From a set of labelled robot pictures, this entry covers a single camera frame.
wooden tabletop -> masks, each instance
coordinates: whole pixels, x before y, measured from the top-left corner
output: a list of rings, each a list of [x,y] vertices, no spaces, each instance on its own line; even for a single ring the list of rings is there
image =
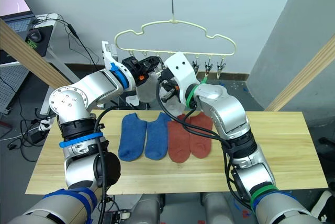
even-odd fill
[[[116,110],[107,113],[102,123],[104,136],[110,141],[109,151],[117,154],[121,121],[136,112],[140,119],[154,121],[159,111]],[[101,110],[93,111],[96,115]],[[255,140],[274,173],[279,189],[325,188],[327,183],[316,150],[300,112],[247,112]],[[47,194],[66,188],[64,156],[58,143],[60,130],[53,124],[29,181],[26,194]],[[218,141],[212,140],[208,157],[191,155],[182,164],[174,163],[167,154],[159,161],[142,155],[132,162],[121,161],[121,177],[109,194],[187,193],[228,191],[223,174],[223,156]]]

blue band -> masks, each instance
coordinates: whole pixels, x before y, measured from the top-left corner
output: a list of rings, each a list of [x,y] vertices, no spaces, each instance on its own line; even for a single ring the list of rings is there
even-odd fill
[[[86,199],[85,196],[79,194],[79,193],[76,193],[76,192],[73,192],[73,191],[69,191],[69,190],[65,190],[65,189],[60,189],[56,192],[53,192],[53,193],[50,193],[50,194],[47,194],[43,197],[44,198],[48,198],[50,196],[53,196],[53,195],[69,195],[71,197],[74,197],[76,199],[78,199],[85,207],[86,209],[86,212],[87,212],[87,221],[86,221],[86,224],[91,224],[92,223],[92,219],[91,219],[91,206],[90,206],[90,203],[88,201],[88,199]]]
[[[110,65],[111,65],[110,71],[113,72],[115,75],[117,75],[124,89],[127,89],[129,87],[129,83],[125,78],[124,74],[122,73],[122,71],[120,71],[119,67],[116,66],[115,63],[111,63]]]
[[[77,144],[77,143],[80,143],[80,142],[83,142],[83,141],[86,141],[86,140],[89,140],[89,139],[94,139],[94,138],[98,138],[98,137],[102,137],[102,136],[103,136],[102,132],[91,133],[89,135],[82,136],[80,138],[73,139],[73,140],[70,140],[70,141],[67,141],[67,142],[60,142],[59,147],[61,147],[61,148],[68,147],[69,145]]]
[[[263,199],[265,196],[269,195],[269,194],[284,194],[284,195],[287,195],[295,200],[297,200],[296,197],[294,197],[293,195],[289,194],[289,193],[286,193],[286,192],[283,192],[283,191],[273,191],[273,192],[269,192],[267,194],[263,194],[259,197],[257,197],[254,202],[253,202],[253,205],[252,205],[252,209],[253,209],[253,212],[256,212],[256,207],[258,205],[258,203],[261,201],[261,199]]]
[[[87,187],[79,187],[79,188],[75,188],[75,189],[68,189],[69,191],[73,191],[73,192],[83,192],[86,193],[90,196],[91,201],[92,201],[92,211],[93,209],[96,207],[96,205],[98,204],[98,199],[95,196],[95,193],[92,190],[89,190]]]

computer mouse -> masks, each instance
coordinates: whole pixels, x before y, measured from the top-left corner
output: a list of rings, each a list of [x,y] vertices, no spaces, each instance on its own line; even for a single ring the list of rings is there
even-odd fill
[[[43,39],[38,29],[30,29],[28,31],[27,37],[33,42],[40,42]]]

laptop screen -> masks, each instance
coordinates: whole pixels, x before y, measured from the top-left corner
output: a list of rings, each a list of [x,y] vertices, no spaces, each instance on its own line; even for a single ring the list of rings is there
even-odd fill
[[[0,0],[2,19],[32,14],[25,0]]]

wooden beam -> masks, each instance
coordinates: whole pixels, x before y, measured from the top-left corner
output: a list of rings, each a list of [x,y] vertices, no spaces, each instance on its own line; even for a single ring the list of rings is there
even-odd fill
[[[335,59],[335,35],[269,104],[265,111],[279,111]]]
[[[2,19],[0,19],[0,49],[6,51],[52,88],[70,85],[64,76],[29,47]]]

